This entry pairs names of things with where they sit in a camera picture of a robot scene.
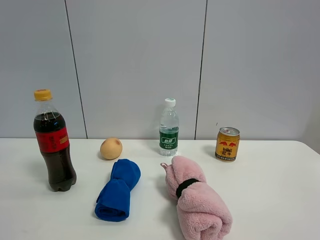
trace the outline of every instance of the cola bottle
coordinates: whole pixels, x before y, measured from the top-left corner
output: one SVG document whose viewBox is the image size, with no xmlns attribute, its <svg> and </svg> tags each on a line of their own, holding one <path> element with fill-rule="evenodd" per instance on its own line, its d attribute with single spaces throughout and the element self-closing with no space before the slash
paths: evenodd
<svg viewBox="0 0 320 240">
<path fill-rule="evenodd" d="M 68 191 L 76 183 L 77 175 L 71 163 L 65 119 L 52 105 L 49 89 L 36 90 L 34 98 L 39 108 L 33 128 L 48 170 L 49 184 L 54 191 Z"/>
</svg>

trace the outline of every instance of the rolled towel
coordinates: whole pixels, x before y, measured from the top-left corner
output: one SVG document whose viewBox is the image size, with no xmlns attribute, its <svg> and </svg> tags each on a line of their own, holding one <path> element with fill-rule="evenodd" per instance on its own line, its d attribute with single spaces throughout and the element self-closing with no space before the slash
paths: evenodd
<svg viewBox="0 0 320 240">
<path fill-rule="evenodd" d="M 232 216 L 221 197 L 207 184 L 194 161 L 175 156 L 161 163 L 169 195 L 178 199 L 177 214 L 186 240 L 222 240 L 230 232 Z"/>
<path fill-rule="evenodd" d="M 96 200 L 95 215 L 105 221 L 120 222 L 129 217 L 130 191 L 141 176 L 137 164 L 119 159 L 113 164 L 110 181 Z"/>
</svg>

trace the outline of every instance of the black hair tie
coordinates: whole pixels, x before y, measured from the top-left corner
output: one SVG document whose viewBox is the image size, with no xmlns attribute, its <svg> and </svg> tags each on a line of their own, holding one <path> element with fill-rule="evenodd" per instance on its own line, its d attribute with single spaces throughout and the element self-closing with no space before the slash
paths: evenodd
<svg viewBox="0 0 320 240">
<path fill-rule="evenodd" d="M 199 180 L 190 178 L 188 180 L 185 180 L 183 183 L 181 183 L 178 188 L 175 191 L 175 195 L 178 197 L 178 199 L 181 197 L 182 191 L 189 187 L 191 184 L 194 184 L 196 182 L 199 182 Z"/>
</svg>

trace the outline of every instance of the red label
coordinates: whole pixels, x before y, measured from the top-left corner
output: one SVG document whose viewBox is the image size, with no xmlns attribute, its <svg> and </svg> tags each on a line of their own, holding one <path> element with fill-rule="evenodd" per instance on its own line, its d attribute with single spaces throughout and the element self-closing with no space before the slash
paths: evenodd
<svg viewBox="0 0 320 240">
<path fill-rule="evenodd" d="M 69 146 L 67 128 L 64 127 L 59 131 L 42 133 L 36 132 L 40 151 L 43 153 L 55 153 Z"/>
</svg>

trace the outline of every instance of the blue towel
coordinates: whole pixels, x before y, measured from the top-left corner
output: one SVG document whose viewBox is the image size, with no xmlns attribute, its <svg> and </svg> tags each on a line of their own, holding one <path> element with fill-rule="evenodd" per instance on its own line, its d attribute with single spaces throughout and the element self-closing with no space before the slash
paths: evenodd
<svg viewBox="0 0 320 240">
<path fill-rule="evenodd" d="M 120 222 L 129 217 L 130 191 L 141 176 L 137 164 L 119 159 L 113 164 L 110 181 L 96 200 L 95 215 L 105 221 Z"/>
</svg>

